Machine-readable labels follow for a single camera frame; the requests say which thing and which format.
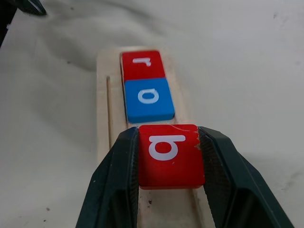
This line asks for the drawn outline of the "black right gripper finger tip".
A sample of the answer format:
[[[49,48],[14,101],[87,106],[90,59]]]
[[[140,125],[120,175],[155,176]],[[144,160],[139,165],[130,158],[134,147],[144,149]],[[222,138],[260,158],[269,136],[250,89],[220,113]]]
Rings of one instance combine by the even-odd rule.
[[[46,16],[47,12],[40,0],[14,0],[17,8],[21,11],[35,16]]]

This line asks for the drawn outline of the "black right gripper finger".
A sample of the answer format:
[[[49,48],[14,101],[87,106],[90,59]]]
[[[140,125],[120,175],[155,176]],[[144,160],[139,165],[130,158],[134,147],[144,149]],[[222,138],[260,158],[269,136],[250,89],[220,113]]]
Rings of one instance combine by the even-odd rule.
[[[76,228],[137,228],[139,129],[118,135],[90,180]]]
[[[216,228],[294,228],[259,171],[219,131],[198,127]]]

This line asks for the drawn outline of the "red letter b block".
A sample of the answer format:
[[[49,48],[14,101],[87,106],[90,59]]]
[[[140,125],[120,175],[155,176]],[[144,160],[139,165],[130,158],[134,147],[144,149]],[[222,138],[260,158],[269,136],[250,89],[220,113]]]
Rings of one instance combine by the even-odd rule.
[[[205,184],[194,124],[139,127],[139,185],[144,190],[196,189]]]

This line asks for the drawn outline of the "wooden letter tray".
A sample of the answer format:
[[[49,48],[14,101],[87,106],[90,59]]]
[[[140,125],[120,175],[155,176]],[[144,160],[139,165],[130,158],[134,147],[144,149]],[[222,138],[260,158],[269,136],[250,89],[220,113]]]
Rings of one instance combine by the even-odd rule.
[[[194,124],[188,120],[181,88],[168,50],[164,47],[109,47],[96,61],[97,160],[101,162],[120,132],[132,127],[125,116],[122,67],[123,52],[158,50],[168,79],[175,117],[170,124]],[[215,228],[204,188],[187,190],[139,190],[137,228]]]

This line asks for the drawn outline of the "blue letter o block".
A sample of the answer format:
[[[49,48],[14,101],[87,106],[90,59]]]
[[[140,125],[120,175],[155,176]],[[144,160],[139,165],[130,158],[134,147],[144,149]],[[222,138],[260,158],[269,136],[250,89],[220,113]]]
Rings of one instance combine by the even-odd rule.
[[[166,78],[130,80],[124,84],[127,119],[130,123],[167,121],[175,109]]]

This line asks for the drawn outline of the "red letter r block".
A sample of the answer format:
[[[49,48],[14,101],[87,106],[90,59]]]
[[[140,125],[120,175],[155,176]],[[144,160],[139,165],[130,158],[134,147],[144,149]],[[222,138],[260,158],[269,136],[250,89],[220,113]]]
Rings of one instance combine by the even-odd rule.
[[[124,82],[165,78],[164,66],[158,50],[122,52],[121,67]]]

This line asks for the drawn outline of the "white table cloth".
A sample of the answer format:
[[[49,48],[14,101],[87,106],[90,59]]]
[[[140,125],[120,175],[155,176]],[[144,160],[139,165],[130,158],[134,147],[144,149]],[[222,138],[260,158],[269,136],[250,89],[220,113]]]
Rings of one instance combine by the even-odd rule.
[[[169,50],[188,119],[227,135],[304,228],[304,0],[46,0],[0,47],[0,228],[75,228],[97,167],[96,56]]]

